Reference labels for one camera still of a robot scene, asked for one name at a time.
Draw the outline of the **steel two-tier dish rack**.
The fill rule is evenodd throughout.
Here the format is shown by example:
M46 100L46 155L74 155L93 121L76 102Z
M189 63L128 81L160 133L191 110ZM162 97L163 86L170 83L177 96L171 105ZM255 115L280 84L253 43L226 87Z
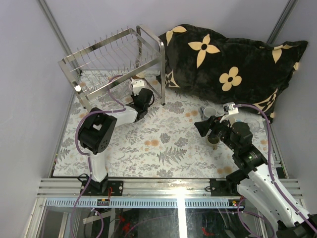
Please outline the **steel two-tier dish rack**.
M139 73L158 68L165 76L163 41L146 25L125 28L64 57L59 67L82 107Z

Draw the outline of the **blue textured square mug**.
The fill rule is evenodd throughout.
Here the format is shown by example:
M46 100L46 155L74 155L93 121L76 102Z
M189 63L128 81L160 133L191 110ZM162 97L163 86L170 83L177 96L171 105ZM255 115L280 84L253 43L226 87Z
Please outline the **blue textured square mug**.
M217 110L213 107L200 107L202 119L209 119L211 116L217 116Z

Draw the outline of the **olive green ceramic mug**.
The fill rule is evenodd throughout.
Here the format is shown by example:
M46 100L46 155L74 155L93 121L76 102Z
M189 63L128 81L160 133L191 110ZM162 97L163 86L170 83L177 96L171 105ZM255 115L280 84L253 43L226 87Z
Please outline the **olive green ceramic mug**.
M217 136L208 136L206 138L207 145L210 146L213 150L216 150L218 147L218 144L220 142L220 139Z

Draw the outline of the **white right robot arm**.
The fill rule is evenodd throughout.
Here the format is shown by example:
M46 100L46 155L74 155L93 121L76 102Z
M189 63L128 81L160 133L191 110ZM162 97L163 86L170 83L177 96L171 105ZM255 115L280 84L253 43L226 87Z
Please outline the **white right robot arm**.
M238 167L224 182L210 180L213 195L240 195L249 200L270 222L277 238L317 236L317 216L301 206L272 172L268 160L252 144L253 134L246 123L231 124L211 116L194 125L212 146L223 142Z

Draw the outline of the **clear faceted drinking glass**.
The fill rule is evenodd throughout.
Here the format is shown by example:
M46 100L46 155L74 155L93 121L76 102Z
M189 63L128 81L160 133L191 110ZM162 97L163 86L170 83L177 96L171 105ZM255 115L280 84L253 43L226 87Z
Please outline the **clear faceted drinking glass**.
M261 128L260 123L254 118L246 118L244 122L248 124L252 133L258 132Z

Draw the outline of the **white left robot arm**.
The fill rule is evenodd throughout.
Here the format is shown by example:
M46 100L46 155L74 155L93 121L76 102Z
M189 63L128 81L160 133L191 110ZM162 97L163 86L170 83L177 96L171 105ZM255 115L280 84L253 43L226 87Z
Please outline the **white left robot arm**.
M101 196L108 191L108 172L102 152L108 147L114 129L143 119L155 100L153 91L146 88L131 97L133 101L122 109L103 111L92 108L76 131L76 142L89 151L91 174L88 176L88 189L96 195Z

